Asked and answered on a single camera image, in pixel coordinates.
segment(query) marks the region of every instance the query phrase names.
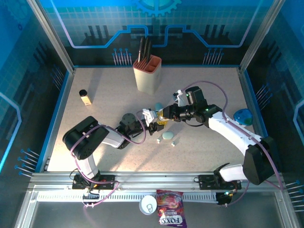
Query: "small bottle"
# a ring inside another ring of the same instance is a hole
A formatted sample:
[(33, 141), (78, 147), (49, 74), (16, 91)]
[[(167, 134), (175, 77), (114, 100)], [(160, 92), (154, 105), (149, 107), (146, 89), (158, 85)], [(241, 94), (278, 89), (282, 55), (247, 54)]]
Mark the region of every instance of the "small bottle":
[(91, 105), (91, 101), (90, 101), (90, 98), (87, 96), (87, 91), (82, 89), (79, 91), (79, 95), (82, 99), (82, 101), (85, 103), (85, 105)]

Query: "glass panel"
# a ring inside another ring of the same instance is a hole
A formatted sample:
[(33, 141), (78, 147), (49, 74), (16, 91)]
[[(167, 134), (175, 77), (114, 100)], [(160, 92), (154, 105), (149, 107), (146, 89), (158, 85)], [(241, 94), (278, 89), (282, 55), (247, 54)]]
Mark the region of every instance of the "glass panel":
[[(268, 134), (276, 140), (287, 184), (304, 182), (303, 12), (304, 1), (286, 0), (247, 69)], [(297, 192), (300, 187), (291, 184), (291, 196), (302, 195)], [(298, 199), (294, 205), (303, 205), (303, 197)], [(298, 215), (303, 222), (303, 213)]]
[(13, 227), (66, 69), (24, 0), (0, 5), (0, 227)]
[(239, 65), (272, 0), (41, 3), (74, 65), (130, 65), (145, 35), (164, 64)]

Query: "table surface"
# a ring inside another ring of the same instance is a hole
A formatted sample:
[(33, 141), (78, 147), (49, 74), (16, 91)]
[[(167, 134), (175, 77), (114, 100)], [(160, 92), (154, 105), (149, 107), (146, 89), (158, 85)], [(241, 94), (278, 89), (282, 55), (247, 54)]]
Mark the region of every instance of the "table surface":
[[(125, 113), (135, 114), (143, 108), (154, 109), (156, 102), (172, 104), (172, 94), (188, 84), (206, 80), (219, 84), (228, 95), (226, 113), (246, 108), (236, 68), (163, 67), (162, 81), (155, 95), (137, 90), (132, 68), (78, 68), (69, 93), (48, 171), (72, 171), (76, 166), (62, 142), (63, 135), (88, 116), (100, 123), (117, 127)], [(208, 104), (223, 107), (225, 98), (213, 85), (200, 83)], [(85, 106), (79, 90), (85, 89), (93, 102)], [(172, 140), (156, 142), (163, 132), (172, 131)], [(139, 142), (142, 135), (135, 138)], [(161, 132), (147, 135), (142, 145), (129, 144), (123, 150), (101, 144), (93, 153), (101, 171), (213, 171), (218, 166), (243, 163), (243, 155), (217, 132), (185, 123), (169, 121)]]

